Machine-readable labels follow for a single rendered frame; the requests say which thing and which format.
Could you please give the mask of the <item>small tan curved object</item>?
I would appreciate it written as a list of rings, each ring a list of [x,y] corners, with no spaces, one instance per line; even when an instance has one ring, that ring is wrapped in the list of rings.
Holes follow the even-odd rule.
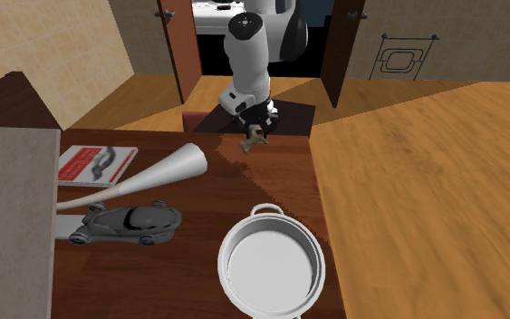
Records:
[[[264,136],[264,130],[258,124],[250,125],[247,131],[247,138],[240,140],[238,143],[239,148],[247,154],[250,149],[256,144],[267,144],[269,140]]]

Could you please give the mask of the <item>dark robot stand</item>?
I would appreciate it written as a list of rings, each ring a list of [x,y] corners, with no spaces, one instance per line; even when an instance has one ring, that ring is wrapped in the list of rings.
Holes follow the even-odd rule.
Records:
[[[314,105],[274,100],[274,106],[278,109],[279,119],[271,129],[271,135],[310,137]],[[184,132],[244,133],[220,105],[211,112],[183,111],[182,122]]]

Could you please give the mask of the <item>white cone-shaped horn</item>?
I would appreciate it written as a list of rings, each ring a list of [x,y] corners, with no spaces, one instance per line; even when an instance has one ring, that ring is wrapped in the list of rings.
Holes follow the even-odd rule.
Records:
[[[56,204],[57,210],[86,206],[95,202],[117,198],[145,189],[194,178],[207,172],[204,152],[193,143],[186,143],[165,159],[114,187],[97,193]]]

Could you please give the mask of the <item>white appliance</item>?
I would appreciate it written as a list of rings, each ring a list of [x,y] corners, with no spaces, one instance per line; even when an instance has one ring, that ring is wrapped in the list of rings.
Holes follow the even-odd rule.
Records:
[[[242,0],[193,0],[192,9],[197,34],[221,35],[229,20],[245,11]]]

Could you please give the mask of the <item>grey toy car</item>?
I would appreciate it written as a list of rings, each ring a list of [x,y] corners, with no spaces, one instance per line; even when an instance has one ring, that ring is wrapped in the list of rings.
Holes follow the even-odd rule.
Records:
[[[181,225],[182,213],[154,200],[149,206],[106,208],[102,202],[88,206],[88,213],[68,240],[83,246],[97,242],[127,242],[152,247],[169,241]]]

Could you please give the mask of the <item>dark brown wooden table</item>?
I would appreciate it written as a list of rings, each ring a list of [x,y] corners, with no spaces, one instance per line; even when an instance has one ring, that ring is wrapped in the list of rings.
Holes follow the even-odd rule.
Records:
[[[247,319],[227,299],[217,275],[227,231],[259,203],[273,203],[307,226],[325,257],[322,293],[303,319],[346,319],[309,141],[274,135],[248,153],[239,136],[129,130],[69,129],[61,146],[132,146],[133,176],[192,142],[207,172],[193,179],[108,201],[111,208],[162,200],[182,212],[175,236],[144,247],[105,242],[55,244],[51,319]]]

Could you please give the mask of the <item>red and white book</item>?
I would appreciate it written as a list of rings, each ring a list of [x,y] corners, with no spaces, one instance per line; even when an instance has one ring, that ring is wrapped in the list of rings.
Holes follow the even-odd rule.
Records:
[[[136,147],[73,145],[59,158],[58,185],[110,188],[138,152]]]

